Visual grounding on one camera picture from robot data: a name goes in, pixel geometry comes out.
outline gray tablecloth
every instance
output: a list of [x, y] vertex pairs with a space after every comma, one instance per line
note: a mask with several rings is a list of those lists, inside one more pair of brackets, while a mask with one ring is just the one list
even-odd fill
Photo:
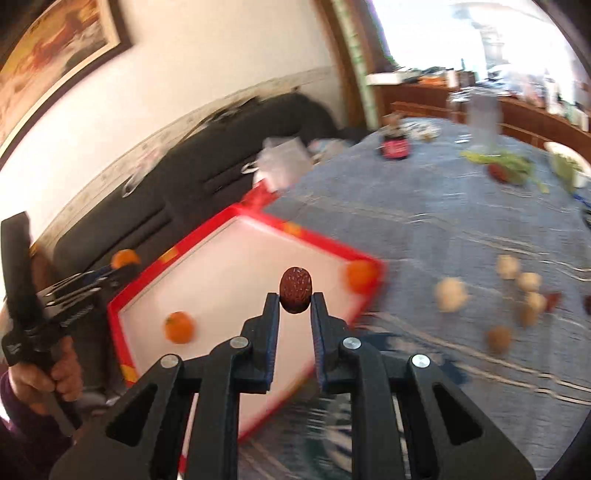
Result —
[[[502, 186], [460, 156], [467, 145], [454, 140], [466, 127], [434, 122], [441, 136], [413, 142], [407, 160], [384, 161], [373, 134], [317, 166], [266, 211], [384, 259], [387, 286], [363, 320], [368, 329], [391, 332], [379, 341], [392, 349], [426, 351], [445, 364], [541, 478], [591, 406], [591, 325], [582, 303], [591, 294], [591, 232], [545, 152], [502, 137], [506, 149], [535, 161], [550, 193], [531, 181]], [[497, 275], [499, 254], [539, 273], [542, 291], [563, 293], [554, 314], [529, 329], [516, 323], [521, 294]], [[455, 314], [440, 313], [433, 298], [446, 276], [461, 277], [471, 295]], [[495, 325], [514, 330], [503, 357], [485, 344]], [[339, 468], [348, 466], [347, 435], [338, 428], [347, 408], [346, 399], [297, 397], [243, 445], [242, 476], [347, 478]]]

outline black leather couch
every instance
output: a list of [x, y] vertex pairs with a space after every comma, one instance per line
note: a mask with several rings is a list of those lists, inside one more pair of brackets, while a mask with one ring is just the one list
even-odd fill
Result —
[[[129, 196], [117, 187], [58, 241], [53, 262], [60, 276], [107, 265], [124, 248], [150, 265], [181, 238], [252, 187], [241, 168], [253, 161], [267, 137], [359, 140], [368, 132], [339, 131], [324, 107], [299, 93], [250, 101], [234, 116], [209, 124], [170, 150]], [[81, 321], [74, 332], [85, 385], [121, 384], [104, 322]]]

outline hand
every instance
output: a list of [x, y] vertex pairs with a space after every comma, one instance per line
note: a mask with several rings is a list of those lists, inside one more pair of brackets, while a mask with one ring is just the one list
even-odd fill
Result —
[[16, 397], [39, 415], [48, 415], [41, 392], [56, 390], [66, 401], [77, 400], [82, 393], [82, 369], [72, 338], [64, 337], [60, 346], [63, 354], [51, 369], [51, 378], [33, 364], [20, 363], [8, 369]]

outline tray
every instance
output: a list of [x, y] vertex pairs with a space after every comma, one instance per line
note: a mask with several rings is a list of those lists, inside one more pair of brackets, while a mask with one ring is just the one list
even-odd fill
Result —
[[[357, 259], [379, 268], [380, 282], [368, 295], [344, 285], [343, 270]], [[314, 291], [324, 292], [330, 314], [349, 324], [365, 310], [385, 272], [382, 262], [346, 245], [232, 205], [162, 255], [109, 303], [113, 342], [128, 384], [167, 353], [183, 359], [207, 355], [240, 334], [243, 322], [262, 313], [267, 292], [278, 291], [283, 272], [293, 266], [310, 272]], [[163, 331], [165, 318], [180, 310], [196, 320], [196, 339], [184, 345], [170, 342]], [[285, 401], [313, 367], [309, 309], [298, 315], [281, 309], [271, 391], [242, 395], [240, 437]]]

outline painting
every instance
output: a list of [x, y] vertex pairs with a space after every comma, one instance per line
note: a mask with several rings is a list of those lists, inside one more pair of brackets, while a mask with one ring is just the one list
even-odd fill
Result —
[[116, 0], [51, 4], [0, 70], [0, 168], [67, 89], [127, 46]]

